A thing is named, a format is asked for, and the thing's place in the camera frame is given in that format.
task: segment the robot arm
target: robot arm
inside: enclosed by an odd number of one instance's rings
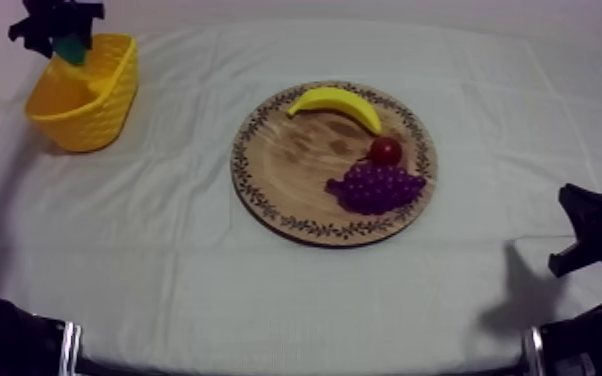
[[[602,262],[602,194],[568,184],[560,189],[576,242],[551,255],[549,269],[557,277]],[[602,305],[574,319],[533,328],[524,337],[531,376],[602,376]]]
[[[69,376],[81,328],[32,315],[0,299],[0,376]]]

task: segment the plastic basket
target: plastic basket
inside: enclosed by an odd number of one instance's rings
[[[135,39],[96,35],[83,66],[51,59],[28,99],[26,115],[63,149],[100,149],[121,132],[137,87]]]

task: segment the banana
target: banana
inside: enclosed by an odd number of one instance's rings
[[[310,89],[287,110],[293,117],[302,110],[336,110],[359,121],[366,129],[378,136],[382,132],[376,110],[366,100],[347,90],[333,87]]]

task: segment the table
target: table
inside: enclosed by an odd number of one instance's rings
[[[565,280],[546,270],[573,241],[557,189],[602,191],[602,56],[357,20],[136,37],[140,88],[107,149],[66,154],[27,126],[34,61],[0,103],[0,294],[82,324],[90,356],[242,373],[461,370],[508,362],[520,330],[602,302],[600,265]],[[351,251],[272,234],[229,174],[253,108],[329,79],[396,96],[438,152],[422,216]]]

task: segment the purple grapes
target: purple grapes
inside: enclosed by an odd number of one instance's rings
[[[401,167],[358,163],[343,181],[329,179],[326,188],[345,209],[379,215],[417,200],[426,184],[425,178]]]

